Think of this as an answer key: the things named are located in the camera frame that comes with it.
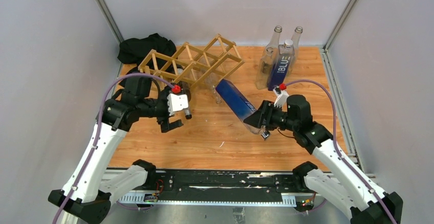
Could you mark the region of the blue bottle silver cap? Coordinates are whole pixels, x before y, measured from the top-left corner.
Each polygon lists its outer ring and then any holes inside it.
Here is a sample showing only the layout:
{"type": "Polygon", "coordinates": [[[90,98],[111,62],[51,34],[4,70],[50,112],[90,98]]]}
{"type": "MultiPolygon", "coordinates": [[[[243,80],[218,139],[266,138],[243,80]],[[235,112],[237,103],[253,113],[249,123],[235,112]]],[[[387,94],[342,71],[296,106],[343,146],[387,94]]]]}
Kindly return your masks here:
{"type": "Polygon", "coordinates": [[[264,128],[257,129],[243,122],[246,117],[256,111],[256,108],[231,81],[222,79],[215,90],[248,131],[254,135],[260,135],[264,140],[269,138],[271,134],[264,128]]]}

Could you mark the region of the blue bottle cork stopper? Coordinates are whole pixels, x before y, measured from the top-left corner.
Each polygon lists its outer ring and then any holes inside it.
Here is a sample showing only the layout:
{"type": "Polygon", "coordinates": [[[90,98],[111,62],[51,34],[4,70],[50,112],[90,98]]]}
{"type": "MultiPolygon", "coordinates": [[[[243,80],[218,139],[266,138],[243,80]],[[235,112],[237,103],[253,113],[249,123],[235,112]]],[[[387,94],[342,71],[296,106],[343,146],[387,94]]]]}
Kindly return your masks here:
{"type": "Polygon", "coordinates": [[[276,86],[284,82],[293,57],[294,42],[291,39],[286,39],[283,44],[278,46],[273,60],[273,66],[267,81],[267,89],[269,91],[272,91],[276,86]]]}

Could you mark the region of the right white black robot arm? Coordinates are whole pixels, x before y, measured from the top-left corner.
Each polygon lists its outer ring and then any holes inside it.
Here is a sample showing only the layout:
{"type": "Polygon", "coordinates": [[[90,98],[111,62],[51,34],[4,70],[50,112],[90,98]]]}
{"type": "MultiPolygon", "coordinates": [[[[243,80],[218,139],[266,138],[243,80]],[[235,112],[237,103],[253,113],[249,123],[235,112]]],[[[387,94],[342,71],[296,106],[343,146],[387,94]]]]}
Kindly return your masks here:
{"type": "Polygon", "coordinates": [[[328,177],[311,162],[293,169],[295,190],[312,190],[339,209],[351,223],[400,223],[403,199],[387,193],[358,168],[334,141],[334,136],[311,115],[302,95],[279,95],[275,102],[264,100],[244,119],[248,125],[267,130],[289,130],[296,142],[320,160],[331,172],[328,177]]]}

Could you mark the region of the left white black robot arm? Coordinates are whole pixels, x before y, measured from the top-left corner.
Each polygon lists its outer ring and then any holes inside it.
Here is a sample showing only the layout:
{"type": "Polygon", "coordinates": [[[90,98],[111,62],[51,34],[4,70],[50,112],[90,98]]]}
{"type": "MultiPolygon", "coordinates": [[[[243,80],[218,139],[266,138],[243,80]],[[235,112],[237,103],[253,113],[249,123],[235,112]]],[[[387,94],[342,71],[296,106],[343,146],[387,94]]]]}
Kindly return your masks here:
{"type": "Polygon", "coordinates": [[[183,125],[181,120],[169,119],[189,108],[188,95],[177,83],[166,81],[165,88],[158,89],[158,96],[153,99],[149,97],[150,87],[161,82],[161,77],[132,73],[116,79],[113,86],[121,81],[125,81],[123,89],[113,96],[103,96],[90,142],[74,173],[48,197],[59,212],[86,223],[101,223],[112,205],[137,187],[162,188],[155,165],[144,160],[134,161],[107,182],[102,177],[118,145],[140,118],[156,118],[161,132],[166,133],[183,125]]]}

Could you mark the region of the clear bottle black label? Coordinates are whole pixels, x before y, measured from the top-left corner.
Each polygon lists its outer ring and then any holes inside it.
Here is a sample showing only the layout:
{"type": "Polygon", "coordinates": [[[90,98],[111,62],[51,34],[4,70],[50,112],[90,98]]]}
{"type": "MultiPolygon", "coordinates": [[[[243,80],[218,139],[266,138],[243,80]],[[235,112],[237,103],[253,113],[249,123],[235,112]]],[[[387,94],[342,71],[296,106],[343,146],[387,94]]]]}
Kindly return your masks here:
{"type": "Polygon", "coordinates": [[[294,29],[294,33],[292,35],[291,40],[293,41],[293,50],[294,50],[294,54],[293,54],[293,59],[292,59],[292,63],[294,64],[296,62],[296,60],[298,59],[298,54],[299,54],[299,41],[301,38],[301,35],[303,33],[303,27],[301,26],[297,26],[294,29]]]}

